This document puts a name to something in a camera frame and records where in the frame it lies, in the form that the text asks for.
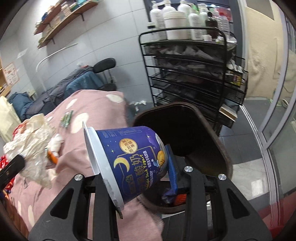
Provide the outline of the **beige paper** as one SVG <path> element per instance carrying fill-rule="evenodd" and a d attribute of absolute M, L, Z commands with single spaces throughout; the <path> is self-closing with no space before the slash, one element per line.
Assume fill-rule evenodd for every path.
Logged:
<path fill-rule="evenodd" d="M 48 154 L 59 158 L 59 150 L 64 142 L 56 133 L 45 116 L 41 114 L 25 120 L 11 142 L 4 145 L 4 155 L 11 161 L 17 155 L 25 160 L 20 175 L 27 181 L 33 181 L 44 188 L 52 188 L 52 179 L 48 165 Z"/>

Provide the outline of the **blue yogurt cup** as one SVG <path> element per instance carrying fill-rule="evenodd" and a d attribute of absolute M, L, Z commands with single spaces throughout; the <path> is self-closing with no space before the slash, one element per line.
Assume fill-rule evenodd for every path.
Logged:
<path fill-rule="evenodd" d="M 93 173 L 102 176 L 118 212 L 168 171 L 165 145 L 151 128 L 95 130 L 84 124 L 83 132 Z"/>

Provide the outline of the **dark brown trash bin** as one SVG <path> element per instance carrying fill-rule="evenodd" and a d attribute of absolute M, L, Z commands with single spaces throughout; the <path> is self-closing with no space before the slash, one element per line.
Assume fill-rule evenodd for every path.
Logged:
<path fill-rule="evenodd" d="M 233 164 L 201 111 L 187 102 L 173 102 L 138 114 L 132 126 L 146 126 L 155 131 L 176 157 L 201 173 L 233 176 Z"/>

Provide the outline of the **green snack wrapper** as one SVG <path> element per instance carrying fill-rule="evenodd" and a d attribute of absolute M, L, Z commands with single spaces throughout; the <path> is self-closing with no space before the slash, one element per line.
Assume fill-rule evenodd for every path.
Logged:
<path fill-rule="evenodd" d="M 62 128 L 67 128 L 69 125 L 70 125 L 70 121 L 71 121 L 71 118 L 72 118 L 72 115 L 73 115 L 73 110 L 69 111 L 69 112 L 66 112 L 62 118 L 61 118 L 61 121 L 60 121 L 60 127 Z"/>

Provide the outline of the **pink polka dot blanket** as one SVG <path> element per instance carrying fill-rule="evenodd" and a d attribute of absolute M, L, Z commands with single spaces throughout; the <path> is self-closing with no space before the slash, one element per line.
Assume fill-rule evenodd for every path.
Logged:
<path fill-rule="evenodd" d="M 70 125 L 60 127 L 62 116 L 73 110 Z M 55 165 L 49 166 L 52 188 L 44 188 L 17 175 L 11 191 L 13 207 L 18 211 L 22 225 L 29 232 L 40 216 L 66 184 L 76 175 L 93 175 L 87 154 L 83 125 L 96 129 L 126 127 L 126 103 L 121 92 L 79 90 L 66 98 L 45 118 L 56 129 L 64 142 Z"/>

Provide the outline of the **glass sliding door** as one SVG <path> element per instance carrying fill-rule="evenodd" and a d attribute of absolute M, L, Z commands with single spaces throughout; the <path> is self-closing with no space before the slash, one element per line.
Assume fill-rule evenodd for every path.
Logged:
<path fill-rule="evenodd" d="M 274 1 L 240 1 L 249 84 L 243 111 L 262 153 L 271 203 L 295 190 L 295 27 Z"/>

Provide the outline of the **blue grey bedding pile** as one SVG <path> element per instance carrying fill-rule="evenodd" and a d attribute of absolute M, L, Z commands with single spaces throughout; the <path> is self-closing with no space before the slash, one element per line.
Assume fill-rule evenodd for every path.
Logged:
<path fill-rule="evenodd" d="M 43 92 L 36 100 L 31 100 L 27 93 L 14 93 L 8 99 L 13 105 L 21 121 L 31 118 L 36 114 L 52 112 L 61 102 L 74 92 L 83 89 L 99 90 L 105 81 L 87 66 L 74 70 L 54 87 Z"/>

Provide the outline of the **black stool backrest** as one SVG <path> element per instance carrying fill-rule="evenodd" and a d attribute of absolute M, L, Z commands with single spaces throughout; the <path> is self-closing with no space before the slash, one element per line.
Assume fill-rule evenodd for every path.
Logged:
<path fill-rule="evenodd" d="M 93 66 L 93 72 L 94 73 L 102 73 L 106 70 L 110 70 L 116 66 L 116 60 L 114 58 L 106 58 L 99 62 L 97 62 Z"/>

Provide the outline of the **dark brown bottle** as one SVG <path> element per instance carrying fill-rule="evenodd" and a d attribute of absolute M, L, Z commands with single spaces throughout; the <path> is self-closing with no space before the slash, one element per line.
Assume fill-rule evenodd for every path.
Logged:
<path fill-rule="evenodd" d="M 209 27 L 209 28 L 218 28 L 218 22 L 213 17 L 213 15 L 210 11 L 207 13 L 205 25 L 206 25 L 206 27 Z M 212 39 L 216 39 L 219 35 L 219 32 L 215 31 L 215 30 L 207 30 L 207 34 L 209 34 L 212 37 Z"/>

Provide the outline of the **large white tub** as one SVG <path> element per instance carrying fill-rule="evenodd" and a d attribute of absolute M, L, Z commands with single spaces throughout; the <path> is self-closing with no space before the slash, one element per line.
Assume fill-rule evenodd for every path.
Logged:
<path fill-rule="evenodd" d="M 188 39 L 187 18 L 182 11 L 168 11 L 163 14 L 166 29 L 177 28 L 177 30 L 166 30 L 168 40 Z"/>

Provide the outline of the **wooden wall shelf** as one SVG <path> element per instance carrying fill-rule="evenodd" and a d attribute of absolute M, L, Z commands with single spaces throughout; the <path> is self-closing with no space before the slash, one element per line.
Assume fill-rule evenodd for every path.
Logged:
<path fill-rule="evenodd" d="M 42 34 L 38 41 L 38 49 L 51 41 L 54 43 L 54 37 L 79 16 L 85 21 L 83 14 L 98 3 L 99 1 L 58 1 L 51 6 L 42 20 L 35 25 L 34 35 Z"/>

